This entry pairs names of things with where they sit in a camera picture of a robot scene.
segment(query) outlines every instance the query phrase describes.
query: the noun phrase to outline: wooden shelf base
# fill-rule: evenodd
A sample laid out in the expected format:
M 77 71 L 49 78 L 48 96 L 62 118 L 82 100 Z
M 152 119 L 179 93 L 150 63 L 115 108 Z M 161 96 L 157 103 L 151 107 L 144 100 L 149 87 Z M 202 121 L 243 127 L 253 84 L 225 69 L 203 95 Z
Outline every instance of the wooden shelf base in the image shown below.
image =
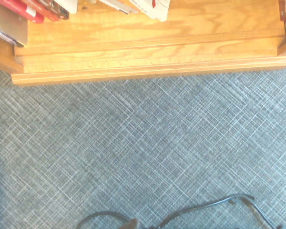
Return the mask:
M 277 0 L 171 0 L 168 20 L 79 0 L 60 22 L 29 23 L 15 48 L 17 85 L 123 80 L 286 67 Z
M 14 84 L 20 86 L 79 83 L 92 81 L 126 80 L 146 77 L 182 76 L 210 73 L 277 70 L 286 68 L 286 56 L 254 58 L 233 61 L 213 61 L 132 67 L 116 69 L 95 69 L 51 73 L 12 74 Z

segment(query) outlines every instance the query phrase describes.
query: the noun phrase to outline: book cover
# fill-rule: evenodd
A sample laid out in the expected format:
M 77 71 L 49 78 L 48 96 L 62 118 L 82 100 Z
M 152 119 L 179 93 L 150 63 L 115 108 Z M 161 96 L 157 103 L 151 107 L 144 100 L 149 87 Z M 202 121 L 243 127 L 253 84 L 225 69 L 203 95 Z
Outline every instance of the book cover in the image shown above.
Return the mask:
M 0 0 L 0 4 L 34 23 L 44 21 L 43 15 L 20 0 Z
M 144 0 L 130 0 L 130 2 L 139 8 L 144 14 L 146 14 L 151 19 L 156 19 L 155 13 L 152 9 L 152 6 L 149 5 Z
M 55 4 L 53 0 L 38 0 L 38 2 L 52 14 L 56 15 L 56 17 L 63 19 L 65 18 L 65 16 L 60 13 L 59 7 Z
M 44 17 L 50 19 L 51 21 L 59 21 L 60 18 L 56 15 L 50 13 L 47 9 L 44 8 L 40 3 L 38 3 L 36 0 L 21 0 L 28 6 L 31 6 L 34 10 L 36 10 L 38 13 L 42 14 Z
M 67 20 L 69 19 L 69 13 L 62 7 L 60 6 L 57 2 L 55 1 L 51 1 L 51 5 L 53 6 L 53 8 L 55 9 L 55 11 L 57 12 L 57 15 L 64 19 Z
M 170 0 L 130 0 L 151 19 L 166 21 Z
M 56 0 L 69 13 L 76 13 L 78 0 Z
M 19 47 L 28 43 L 28 20 L 0 5 L 0 38 Z
M 117 1 L 125 4 L 126 6 L 129 6 L 129 7 L 133 8 L 136 11 L 140 11 L 140 9 L 137 8 L 136 6 L 134 6 L 133 4 L 131 4 L 129 0 L 117 0 Z

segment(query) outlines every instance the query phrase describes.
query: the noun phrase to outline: black cable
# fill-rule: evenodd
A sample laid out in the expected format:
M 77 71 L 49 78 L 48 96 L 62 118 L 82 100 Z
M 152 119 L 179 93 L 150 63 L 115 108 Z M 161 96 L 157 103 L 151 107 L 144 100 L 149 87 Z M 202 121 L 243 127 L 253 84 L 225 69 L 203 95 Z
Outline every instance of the black cable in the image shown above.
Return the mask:
M 235 200 L 241 200 L 245 203 L 248 203 L 250 205 L 252 205 L 256 210 L 257 212 L 261 215 L 261 217 L 264 219 L 264 221 L 271 227 L 271 229 L 276 229 L 273 224 L 268 220 L 268 218 L 265 216 L 265 214 L 261 211 L 261 209 L 256 205 L 256 203 L 254 202 L 254 197 L 253 196 L 250 196 L 250 195 L 247 195 L 247 194 L 234 194 L 234 195 L 230 195 L 230 196 L 227 196 L 225 198 L 222 198 L 220 200 L 217 200 L 215 202 L 210 202 L 210 203 L 207 203 L 207 204 L 203 204 L 203 205 L 199 205 L 197 207 L 194 207 L 194 208 L 189 208 L 189 209 L 185 209 L 185 210 L 181 210 L 179 212 L 176 212 L 176 213 L 173 213 L 172 215 L 168 216 L 165 220 L 163 220 L 162 223 L 159 224 L 158 227 L 150 227 L 150 228 L 153 228 L 153 229 L 160 229 L 160 228 L 163 228 L 165 225 L 167 225 L 170 221 L 172 221 L 174 218 L 180 216 L 180 215 L 183 215 L 185 213 L 189 213 L 189 212 L 192 212 L 192 211 L 196 211 L 196 210 L 200 210 L 200 209 L 204 209 L 204 208 L 209 208 L 209 207 L 213 207 L 215 205 L 218 205 L 218 204 L 222 204 L 224 202 L 227 202 L 227 201 L 232 201 L 235 203 Z M 97 216 L 115 216 L 115 217 L 118 217 L 119 219 L 123 219 L 125 221 L 130 221 L 130 219 L 122 214 L 119 214 L 119 213 L 116 213 L 116 212 L 112 212 L 112 211 L 102 211 L 102 212 L 97 212 L 97 213 L 94 213 L 92 215 L 89 215 L 87 216 L 86 218 L 84 218 L 76 227 L 76 229 L 80 229 L 81 226 L 91 220 L 92 218 L 95 218 Z
M 208 204 L 204 204 L 204 205 L 200 205 L 200 206 L 197 206 L 197 207 L 194 207 L 194 208 L 190 208 L 190 209 L 186 209 L 186 210 L 182 210 L 182 211 L 176 212 L 176 213 L 172 214 L 171 216 L 167 217 L 165 220 L 163 220 L 163 222 L 160 223 L 157 228 L 163 228 L 171 220 L 173 220 L 174 218 L 176 218 L 176 217 L 178 217 L 178 216 L 180 216 L 182 214 L 185 214 L 185 213 L 188 213 L 188 212 L 192 212 L 192 211 L 196 211 L 196 210 L 200 210 L 200 209 L 204 209 L 204 208 L 209 208 L 209 207 L 212 207 L 212 206 L 215 206 L 215 205 L 218 205 L 218 204 L 222 204 L 222 203 L 230 201 L 230 200 L 233 201 L 233 199 L 240 199 L 242 201 L 246 201 L 246 202 L 250 203 L 257 210 L 257 212 L 262 216 L 262 218 L 266 221 L 266 223 L 271 227 L 271 229 L 276 229 L 273 226 L 273 224 L 267 219 L 265 214 L 260 210 L 260 208 L 255 204 L 254 197 L 250 196 L 250 195 L 247 195 L 247 194 L 230 195 L 230 196 L 227 196 L 227 197 L 222 198 L 222 199 L 220 199 L 218 201 L 215 201 L 215 202 L 211 202 L 211 203 L 208 203 Z
M 76 229 L 80 229 L 85 222 L 91 220 L 92 218 L 98 217 L 98 216 L 114 216 L 114 217 L 117 217 L 119 219 L 125 220 L 127 222 L 130 221 L 130 219 L 128 217 L 126 217 L 120 213 L 116 213 L 113 211 L 101 211 L 101 212 L 96 212 L 92 215 L 88 215 L 81 222 L 79 222 L 79 224 L 76 226 Z

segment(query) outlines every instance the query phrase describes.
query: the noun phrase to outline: gray carpet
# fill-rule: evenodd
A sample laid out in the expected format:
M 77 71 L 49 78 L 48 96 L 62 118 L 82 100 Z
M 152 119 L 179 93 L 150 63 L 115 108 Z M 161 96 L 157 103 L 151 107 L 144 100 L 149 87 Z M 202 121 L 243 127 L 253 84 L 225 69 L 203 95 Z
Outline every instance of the gray carpet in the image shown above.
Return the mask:
M 26 88 L 0 71 L 0 229 L 73 229 L 101 210 L 149 227 L 233 193 L 286 226 L 286 69 Z M 267 226 L 225 203 L 165 228 Z

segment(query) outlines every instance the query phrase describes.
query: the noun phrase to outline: red book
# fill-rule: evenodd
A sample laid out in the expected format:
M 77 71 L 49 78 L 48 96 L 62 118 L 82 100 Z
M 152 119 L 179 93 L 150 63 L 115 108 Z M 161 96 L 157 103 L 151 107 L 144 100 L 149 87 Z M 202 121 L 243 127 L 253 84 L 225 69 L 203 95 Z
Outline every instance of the red book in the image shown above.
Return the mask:
M 46 18 L 50 19 L 51 21 L 59 21 L 60 18 L 56 17 L 56 15 L 50 13 L 48 10 L 46 10 L 40 3 L 38 3 L 36 0 L 21 0 L 28 6 L 31 6 L 34 10 L 36 10 L 38 13 L 42 14 Z
M 34 23 L 43 23 L 44 16 L 20 0 L 0 0 L 0 4 Z

